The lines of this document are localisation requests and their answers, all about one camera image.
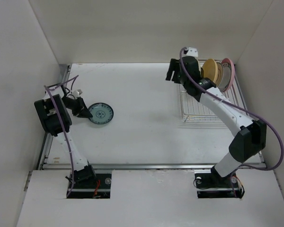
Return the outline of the blue floral plate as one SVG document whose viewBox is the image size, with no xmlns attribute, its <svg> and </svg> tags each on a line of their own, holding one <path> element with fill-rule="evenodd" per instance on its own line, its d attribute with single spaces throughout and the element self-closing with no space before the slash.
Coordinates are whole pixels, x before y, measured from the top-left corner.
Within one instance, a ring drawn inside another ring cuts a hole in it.
<svg viewBox="0 0 284 227">
<path fill-rule="evenodd" d="M 97 125 L 104 125 L 112 121 L 114 111 L 112 107 L 106 103 L 94 103 L 88 108 L 92 117 L 89 120 Z"/>
</svg>

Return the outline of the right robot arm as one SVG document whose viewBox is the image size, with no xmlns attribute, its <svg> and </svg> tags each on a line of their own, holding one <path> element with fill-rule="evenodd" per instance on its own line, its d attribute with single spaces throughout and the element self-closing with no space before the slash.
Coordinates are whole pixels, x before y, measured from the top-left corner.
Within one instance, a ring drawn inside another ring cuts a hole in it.
<svg viewBox="0 0 284 227">
<path fill-rule="evenodd" d="M 202 77 L 200 63 L 195 57 L 171 59 L 166 80 L 181 84 L 190 96 L 209 108 L 234 136 L 228 153 L 211 169 L 210 181 L 213 185 L 221 186 L 235 169 L 265 148 L 267 124 L 242 114 L 211 79 Z"/>
</svg>

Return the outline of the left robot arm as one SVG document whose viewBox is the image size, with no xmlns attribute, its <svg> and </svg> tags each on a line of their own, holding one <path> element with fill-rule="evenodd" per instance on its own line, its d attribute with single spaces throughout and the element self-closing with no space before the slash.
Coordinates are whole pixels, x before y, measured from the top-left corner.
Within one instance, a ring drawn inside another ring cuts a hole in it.
<svg viewBox="0 0 284 227">
<path fill-rule="evenodd" d="M 91 118 L 92 114 L 83 99 L 46 94 L 43 99 L 35 101 L 34 106 L 44 131 L 51 134 L 67 153 L 72 171 L 67 179 L 76 185 L 94 186 L 97 180 L 94 168 L 75 145 L 71 135 L 72 120 L 68 113 L 71 110 L 75 117 Z"/>
</svg>

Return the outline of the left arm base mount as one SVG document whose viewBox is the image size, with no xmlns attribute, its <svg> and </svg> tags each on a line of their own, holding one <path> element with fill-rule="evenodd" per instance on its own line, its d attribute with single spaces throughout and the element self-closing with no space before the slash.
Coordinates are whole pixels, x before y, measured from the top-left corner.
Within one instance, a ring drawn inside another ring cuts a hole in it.
<svg viewBox="0 0 284 227">
<path fill-rule="evenodd" d="M 66 198 L 67 199 L 110 199 L 111 194 L 111 173 L 97 174 L 97 179 L 87 179 L 75 183 L 73 187 L 69 183 Z"/>
</svg>

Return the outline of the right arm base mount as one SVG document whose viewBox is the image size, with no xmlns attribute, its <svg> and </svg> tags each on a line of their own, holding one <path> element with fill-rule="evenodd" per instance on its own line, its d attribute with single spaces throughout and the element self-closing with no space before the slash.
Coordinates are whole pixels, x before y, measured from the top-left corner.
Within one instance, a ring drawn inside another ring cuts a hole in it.
<svg viewBox="0 0 284 227">
<path fill-rule="evenodd" d="M 212 173 L 196 172 L 193 185 L 199 199 L 242 199 L 245 195 L 245 188 L 235 173 L 219 178 Z"/>
</svg>

